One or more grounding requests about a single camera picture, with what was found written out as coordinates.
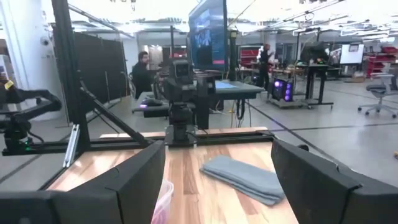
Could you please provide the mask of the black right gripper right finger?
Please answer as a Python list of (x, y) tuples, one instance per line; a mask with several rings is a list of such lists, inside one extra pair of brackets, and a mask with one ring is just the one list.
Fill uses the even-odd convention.
[(280, 139), (271, 158), (299, 223), (397, 224), (397, 187)]

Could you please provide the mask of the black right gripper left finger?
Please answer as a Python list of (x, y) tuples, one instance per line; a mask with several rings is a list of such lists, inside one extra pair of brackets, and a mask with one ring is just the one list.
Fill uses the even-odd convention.
[(1, 223), (150, 223), (162, 185), (165, 144), (156, 141), (69, 191), (1, 194)]

